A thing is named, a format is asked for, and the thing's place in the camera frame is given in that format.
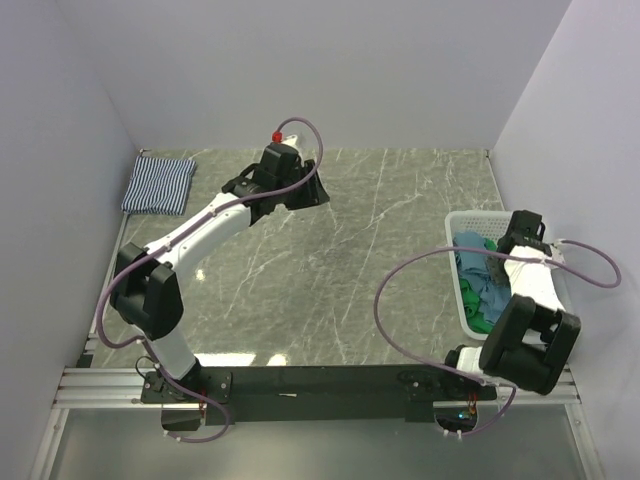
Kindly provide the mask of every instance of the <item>blue cloth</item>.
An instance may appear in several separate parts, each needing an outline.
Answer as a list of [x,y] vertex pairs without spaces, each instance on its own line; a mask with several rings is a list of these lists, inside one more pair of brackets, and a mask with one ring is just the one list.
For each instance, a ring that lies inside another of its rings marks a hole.
[[184,214],[195,170],[195,160],[139,156],[122,200],[122,211]]
[[[476,232],[460,232],[453,237],[458,247],[486,249],[484,238]],[[469,282],[471,289],[480,297],[479,311],[484,319],[495,325],[511,298],[511,289],[496,285],[491,281],[485,262],[486,255],[470,252],[456,252],[458,276]]]

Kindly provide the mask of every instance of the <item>tabletop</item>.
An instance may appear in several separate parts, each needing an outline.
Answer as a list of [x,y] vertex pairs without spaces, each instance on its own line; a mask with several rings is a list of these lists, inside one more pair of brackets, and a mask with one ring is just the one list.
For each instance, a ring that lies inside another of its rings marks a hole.
[[[123,242],[144,246],[199,211],[261,150],[151,151],[194,158],[185,216],[133,215]],[[205,258],[184,288],[180,322],[205,365],[408,363],[378,334],[373,297],[403,259],[445,244],[455,210],[502,210],[485,150],[329,150],[320,178],[328,204],[278,207]],[[446,255],[416,262],[386,288],[383,323],[412,352],[437,361],[460,344],[477,345],[460,327]],[[131,329],[108,311],[113,339]],[[137,345],[100,345],[93,367],[131,367]]]

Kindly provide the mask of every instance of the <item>folded striped towel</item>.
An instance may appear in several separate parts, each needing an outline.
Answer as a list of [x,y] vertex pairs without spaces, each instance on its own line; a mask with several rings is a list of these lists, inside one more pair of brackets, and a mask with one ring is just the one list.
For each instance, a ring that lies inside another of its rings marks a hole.
[[138,156],[122,211],[183,215],[195,170],[195,160]]

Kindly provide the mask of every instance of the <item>white wall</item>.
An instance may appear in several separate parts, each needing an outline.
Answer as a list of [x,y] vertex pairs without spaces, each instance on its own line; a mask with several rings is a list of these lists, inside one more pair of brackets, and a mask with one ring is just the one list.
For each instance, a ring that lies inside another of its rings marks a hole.
[[[543,213],[557,233],[603,247],[624,283],[571,281],[582,318],[572,368],[608,478],[638,478],[640,416],[640,7],[573,0],[498,141],[509,208]],[[570,260],[599,278],[601,262]]]
[[134,149],[53,0],[0,2],[0,468],[26,478],[91,323]]
[[492,147],[570,0],[57,0],[145,147]]

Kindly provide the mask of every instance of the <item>laundry basket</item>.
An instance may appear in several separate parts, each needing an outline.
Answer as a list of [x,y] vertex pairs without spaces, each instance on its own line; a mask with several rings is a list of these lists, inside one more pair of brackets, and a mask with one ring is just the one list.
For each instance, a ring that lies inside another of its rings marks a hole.
[[[496,212],[485,210],[466,210],[460,212],[451,212],[444,220],[445,232],[447,235],[447,245],[453,246],[453,237],[458,232],[465,232],[467,230],[474,231],[479,235],[490,238],[494,242],[498,243],[498,240],[504,236],[511,221],[512,212]],[[549,226],[546,225],[545,241],[549,241],[551,238],[549,234]],[[456,264],[455,253],[449,253],[449,262],[451,264],[451,274],[453,277],[453,289],[456,295],[456,303],[458,304],[458,315],[460,316],[460,325],[462,330],[471,338],[476,340],[484,340],[487,338],[486,334],[476,333],[467,324],[467,317],[464,314],[464,305],[462,303],[462,292],[460,291],[460,282],[458,281],[458,266]],[[567,293],[567,286],[564,280],[564,276],[561,271],[554,270],[552,272],[553,284],[558,295],[558,299],[562,302],[565,310],[570,312],[571,302]],[[540,334],[529,330],[525,337],[524,342],[528,344],[540,344]]]

